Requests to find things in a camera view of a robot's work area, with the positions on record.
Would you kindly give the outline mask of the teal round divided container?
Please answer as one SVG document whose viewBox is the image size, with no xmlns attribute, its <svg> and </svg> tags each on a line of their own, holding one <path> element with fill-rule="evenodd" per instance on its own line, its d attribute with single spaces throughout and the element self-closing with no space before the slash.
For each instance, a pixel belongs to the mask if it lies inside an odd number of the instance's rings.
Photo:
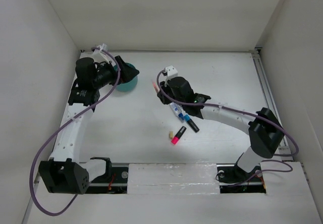
<svg viewBox="0 0 323 224">
<path fill-rule="evenodd" d="M 116 87 L 116 90 L 119 92 L 130 92 L 136 87 L 137 83 L 138 83 L 138 75 L 135 76 L 131 81 L 127 83 L 119 84 Z"/>
</svg>

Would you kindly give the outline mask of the peach pink pen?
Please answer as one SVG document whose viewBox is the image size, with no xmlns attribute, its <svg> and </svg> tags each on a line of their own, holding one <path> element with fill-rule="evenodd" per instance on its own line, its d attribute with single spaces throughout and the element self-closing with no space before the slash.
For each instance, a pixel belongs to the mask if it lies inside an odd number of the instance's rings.
<svg viewBox="0 0 323 224">
<path fill-rule="evenodd" d="M 153 84 L 153 88 L 154 88 L 155 92 L 158 94 L 159 93 L 159 87 L 157 86 L 157 84 L 154 81 L 152 81 L 152 84 Z"/>
</svg>

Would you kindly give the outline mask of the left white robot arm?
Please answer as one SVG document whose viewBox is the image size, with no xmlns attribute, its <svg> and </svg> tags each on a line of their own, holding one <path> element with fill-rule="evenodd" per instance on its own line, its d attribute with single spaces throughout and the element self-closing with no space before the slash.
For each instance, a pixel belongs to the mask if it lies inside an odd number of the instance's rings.
<svg viewBox="0 0 323 224">
<path fill-rule="evenodd" d="M 64 123 L 57 135 L 55 147 L 47 161 L 41 161 L 39 174 L 50 193 L 84 194 L 90 183 L 99 179 L 109 181 L 112 163 L 107 157 L 92 157 L 80 162 L 80 148 L 85 130 L 94 114 L 95 104 L 104 86 L 125 84 L 132 81 L 139 71 L 118 55 L 116 65 L 111 62 L 95 62 L 93 58 L 76 61 L 76 79 L 68 99 Z"/>
</svg>

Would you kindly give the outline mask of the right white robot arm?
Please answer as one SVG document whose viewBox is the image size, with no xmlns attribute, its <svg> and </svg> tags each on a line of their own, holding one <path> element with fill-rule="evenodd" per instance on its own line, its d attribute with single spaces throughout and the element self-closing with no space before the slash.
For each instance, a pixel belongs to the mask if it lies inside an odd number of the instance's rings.
<svg viewBox="0 0 323 224">
<path fill-rule="evenodd" d="M 195 93 L 183 77 L 158 81 L 158 98 L 163 104 L 175 103 L 191 117 L 216 121 L 236 128 L 249 136 L 250 146 L 238 158 L 233 174 L 238 180 L 246 180 L 255 167 L 274 155 L 285 137 L 282 126 L 273 112 L 262 108 L 248 113 L 221 103 L 215 103 L 205 94 Z"/>
</svg>

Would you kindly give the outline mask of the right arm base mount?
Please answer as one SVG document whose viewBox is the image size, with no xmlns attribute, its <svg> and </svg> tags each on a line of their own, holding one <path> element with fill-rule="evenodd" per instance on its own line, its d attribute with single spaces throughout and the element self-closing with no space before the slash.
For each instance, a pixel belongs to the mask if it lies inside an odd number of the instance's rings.
<svg viewBox="0 0 323 224">
<path fill-rule="evenodd" d="M 215 179 L 219 182 L 221 194 L 266 193 L 265 184 L 258 164 L 250 173 L 235 164 L 217 164 Z"/>
</svg>

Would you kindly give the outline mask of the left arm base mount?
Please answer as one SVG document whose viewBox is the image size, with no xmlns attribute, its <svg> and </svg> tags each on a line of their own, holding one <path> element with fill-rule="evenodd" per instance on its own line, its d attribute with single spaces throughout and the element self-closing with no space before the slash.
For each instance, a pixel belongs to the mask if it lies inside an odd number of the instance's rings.
<svg viewBox="0 0 323 224">
<path fill-rule="evenodd" d="M 112 163 L 107 157 L 92 157 L 81 163 L 89 173 L 85 194 L 127 194 L 129 164 Z"/>
</svg>

